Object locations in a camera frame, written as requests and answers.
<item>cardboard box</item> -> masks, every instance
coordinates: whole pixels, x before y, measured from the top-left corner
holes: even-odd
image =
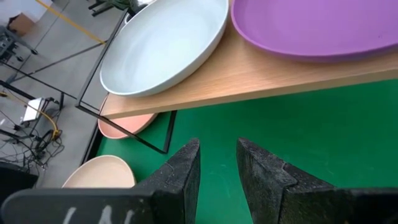
[[[34,24],[35,23],[31,19],[21,13],[9,24],[8,28],[18,36],[22,37],[31,30]]]

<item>concrete floor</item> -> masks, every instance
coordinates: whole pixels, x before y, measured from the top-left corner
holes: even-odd
[[[114,29],[122,12],[117,9],[111,9],[96,17],[92,17],[91,11],[87,7],[94,2],[94,0],[54,0],[52,7],[100,39],[106,40]],[[12,59],[9,63],[15,67],[20,67],[26,73],[97,43],[48,11],[36,24],[34,30],[26,35],[24,39],[39,52],[39,55],[30,55],[30,51],[24,47],[20,47],[17,53],[26,58],[26,61],[19,63],[15,59]],[[34,77],[73,96],[77,96],[102,48],[101,46],[75,58],[71,58],[34,74]],[[2,66],[0,66],[0,74],[2,80],[14,77],[15,75],[16,77],[21,77],[21,74],[16,74],[12,70]],[[28,92],[34,97],[59,97],[59,92],[30,78],[20,79],[13,82],[12,85]],[[83,100],[99,107],[105,94],[106,91],[101,86],[99,76],[96,74]],[[38,187],[61,187],[68,176],[80,165],[80,161],[90,140],[91,132],[96,125],[96,120],[90,115],[76,109],[74,104],[74,99],[65,98],[65,108],[58,121],[58,127],[63,131],[62,141],[63,145],[65,145],[65,150],[50,160],[47,169],[40,170]],[[0,109],[16,123],[24,113],[24,108],[21,105],[4,98],[0,99]],[[38,125],[39,132],[44,133],[50,128],[50,123],[42,118]],[[0,151],[7,154],[14,152],[11,145],[4,146]]]

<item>plate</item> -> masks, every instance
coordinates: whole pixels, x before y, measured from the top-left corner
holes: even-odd
[[[236,30],[283,57],[335,62],[398,47],[396,0],[235,0]]]
[[[139,116],[130,116],[125,118],[112,119],[111,121],[120,127],[128,130],[133,134],[138,134],[144,130],[148,125],[155,120],[157,113],[144,114]],[[127,134],[117,130],[111,125],[105,123],[104,121],[98,119],[98,129],[101,131],[102,135],[109,139],[123,139],[127,138]]]
[[[116,156],[96,157],[68,178],[63,188],[131,188],[136,179],[129,165]]]
[[[225,30],[228,0],[162,0],[135,15],[115,37],[100,71],[115,95],[148,96],[191,75]]]

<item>beige plate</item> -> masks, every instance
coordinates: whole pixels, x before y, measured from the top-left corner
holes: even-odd
[[[129,165],[116,156],[99,156],[79,167],[65,188],[131,188],[136,184]]]

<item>yellow cable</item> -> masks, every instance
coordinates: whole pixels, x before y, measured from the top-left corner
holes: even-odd
[[[72,25],[74,28],[82,31],[83,33],[85,33],[87,36],[89,36],[90,38],[98,41],[101,44],[105,44],[105,41],[99,39],[98,37],[96,37],[94,34],[88,32],[86,29],[82,28],[81,26],[79,26],[78,24],[74,23],[73,21],[71,21],[69,18],[65,17],[64,15],[62,15],[61,13],[57,12],[55,9],[51,8],[50,6],[44,4],[41,0],[36,0],[39,4],[41,4],[43,7],[45,7],[47,10],[49,10],[50,12],[54,13],[56,16],[58,16],[59,18],[63,19],[65,22],[69,23],[70,25]]]
[[[40,110],[38,110],[36,108],[33,108],[31,105],[29,105],[28,103],[26,103],[25,101],[21,100],[20,98],[14,96],[14,95],[8,95],[5,92],[0,93],[0,95],[11,97],[11,98],[17,100],[18,102],[22,103],[23,105],[28,106],[28,107],[32,108],[33,110],[36,110],[37,112],[39,112],[43,116],[45,116],[51,122],[52,126],[54,127],[54,131],[52,133],[51,140],[55,140],[58,137],[58,134],[59,134],[60,130],[58,129],[57,124],[54,122],[54,120],[49,115],[45,114],[44,112],[42,112],[42,111],[40,111]]]

